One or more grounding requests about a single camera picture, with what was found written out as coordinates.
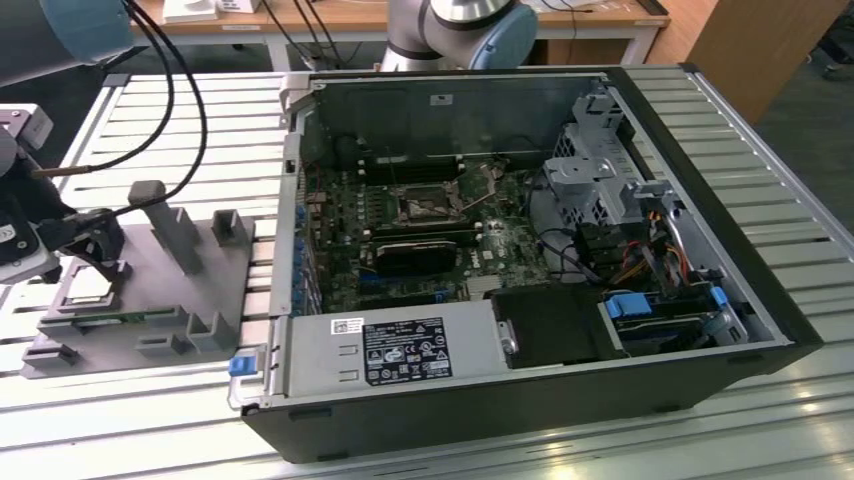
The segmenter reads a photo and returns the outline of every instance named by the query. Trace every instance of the barcode sticker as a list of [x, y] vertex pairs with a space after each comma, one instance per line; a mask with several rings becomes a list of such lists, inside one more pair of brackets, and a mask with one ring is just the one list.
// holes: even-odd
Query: barcode sticker
[[453, 95], [430, 95], [429, 96], [429, 106], [430, 107], [442, 107], [446, 105], [453, 105]]
[[361, 333], [364, 318], [336, 318], [332, 320], [332, 335]]
[[222, 25], [222, 30], [225, 31], [233, 31], [233, 30], [242, 30], [242, 31], [257, 31], [261, 29], [260, 25]]

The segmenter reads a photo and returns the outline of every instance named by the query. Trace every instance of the motherboard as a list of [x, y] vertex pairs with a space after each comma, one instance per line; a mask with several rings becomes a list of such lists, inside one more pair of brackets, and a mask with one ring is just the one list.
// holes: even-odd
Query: motherboard
[[477, 300], [553, 281], [523, 215], [531, 171], [500, 156], [309, 167], [305, 203], [325, 313]]

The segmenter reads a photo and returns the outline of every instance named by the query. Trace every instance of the floor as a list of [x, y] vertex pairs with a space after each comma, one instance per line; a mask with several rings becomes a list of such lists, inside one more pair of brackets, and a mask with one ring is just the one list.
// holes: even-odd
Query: floor
[[[181, 47], [197, 72], [268, 71], [266, 50], [246, 45]], [[341, 56], [353, 55], [350, 66], [368, 68], [381, 55], [380, 45], [344, 44]], [[854, 231], [854, 79], [821, 78], [823, 59], [804, 63], [765, 113], [756, 130], [805, 185], [815, 192], [848, 230]], [[158, 60], [145, 52], [120, 65], [116, 73], [160, 73]], [[0, 103], [37, 103], [56, 127], [40, 151], [42, 166], [61, 161], [88, 108], [97, 95], [104, 73], [81, 67], [0, 89]]]

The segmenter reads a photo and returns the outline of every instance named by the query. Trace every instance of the wooden desk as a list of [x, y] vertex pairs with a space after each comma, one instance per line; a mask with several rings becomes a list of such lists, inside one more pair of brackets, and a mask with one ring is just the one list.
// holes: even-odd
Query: wooden desk
[[[137, 0], [145, 11], [160, 21], [162, 0]], [[308, 29], [292, 0], [268, 0], [284, 29], [296, 42], [310, 41]], [[544, 40], [623, 39], [627, 41], [620, 63], [643, 63], [657, 30], [669, 19], [649, 15], [635, 0], [611, 0], [609, 8], [589, 7], [592, 13], [568, 12], [539, 15], [537, 38]], [[336, 42], [384, 42], [386, 29], [385, 0], [321, 0], [314, 8]], [[289, 71], [286, 41], [262, 7], [253, 14], [220, 13], [212, 21], [164, 26], [177, 44], [262, 43], [269, 49], [274, 71]], [[137, 32], [137, 44], [145, 38]]]

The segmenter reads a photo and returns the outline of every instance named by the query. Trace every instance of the white label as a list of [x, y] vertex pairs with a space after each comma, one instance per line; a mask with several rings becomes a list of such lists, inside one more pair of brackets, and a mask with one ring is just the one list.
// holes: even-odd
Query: white label
[[11, 225], [2, 225], [0, 227], [0, 243], [11, 240], [15, 235], [17, 232], [14, 231], [14, 227]]
[[336, 318], [332, 320], [332, 335], [361, 333], [364, 318]]
[[260, 29], [260, 25], [222, 25], [225, 31], [257, 31]]
[[453, 95], [430, 95], [429, 106], [442, 107], [445, 105], [453, 105]]

